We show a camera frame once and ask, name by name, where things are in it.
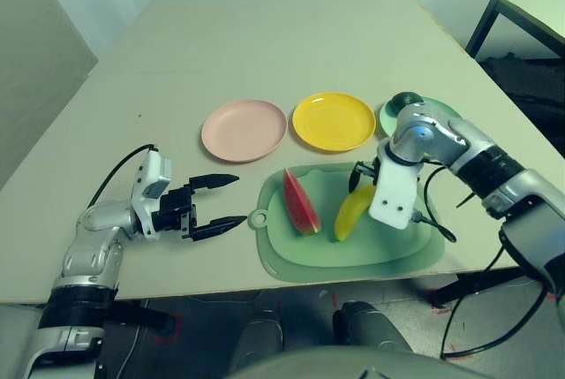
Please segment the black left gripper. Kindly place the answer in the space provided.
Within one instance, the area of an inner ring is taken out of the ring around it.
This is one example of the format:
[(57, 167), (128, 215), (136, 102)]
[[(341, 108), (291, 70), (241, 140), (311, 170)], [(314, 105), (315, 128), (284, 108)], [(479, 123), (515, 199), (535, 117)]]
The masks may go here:
[(215, 189), (238, 180), (239, 176), (220, 173), (189, 178), (189, 183), (161, 196), (159, 209), (152, 213), (154, 230), (179, 231), (182, 239), (203, 240), (237, 227), (246, 220), (246, 216), (226, 216), (197, 227), (196, 206), (192, 203), (192, 196), (197, 189)]

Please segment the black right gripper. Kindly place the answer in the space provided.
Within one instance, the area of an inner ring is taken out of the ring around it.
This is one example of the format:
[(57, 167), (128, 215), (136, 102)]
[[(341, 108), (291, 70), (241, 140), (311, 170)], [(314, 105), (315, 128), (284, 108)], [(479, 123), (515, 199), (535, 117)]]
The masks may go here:
[(349, 193), (353, 193), (358, 186), (360, 176), (367, 176), (376, 184), (379, 177), (380, 160), (375, 157), (370, 163), (357, 162), (357, 169), (353, 170), (350, 174), (348, 189)]

